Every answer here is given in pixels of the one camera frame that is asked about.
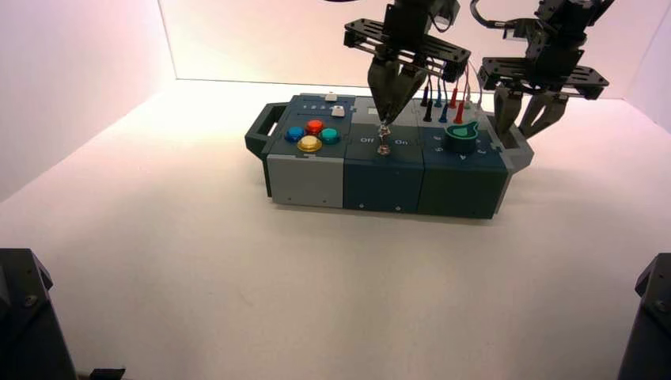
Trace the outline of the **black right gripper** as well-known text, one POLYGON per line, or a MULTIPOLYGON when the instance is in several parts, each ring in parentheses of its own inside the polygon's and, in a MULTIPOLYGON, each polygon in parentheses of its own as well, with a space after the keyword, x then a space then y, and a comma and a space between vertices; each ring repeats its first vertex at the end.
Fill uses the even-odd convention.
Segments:
POLYGON ((532 95, 518 126, 527 139, 559 121, 569 97, 600 97, 609 81, 578 64, 583 53, 544 46, 531 47, 523 58, 483 58, 478 80, 484 89, 495 89, 495 133, 504 147, 517 147, 511 128, 521 111, 523 93, 532 95))

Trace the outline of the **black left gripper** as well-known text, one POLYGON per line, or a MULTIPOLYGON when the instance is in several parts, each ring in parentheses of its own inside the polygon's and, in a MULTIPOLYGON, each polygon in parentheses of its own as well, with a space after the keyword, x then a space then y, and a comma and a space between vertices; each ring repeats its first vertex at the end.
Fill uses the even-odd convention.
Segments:
POLYGON ((388 4, 382 21, 360 18, 344 25, 343 44, 372 55, 368 85, 383 124, 392 124, 427 75, 455 82, 471 52, 430 34, 447 31, 458 4, 388 4))

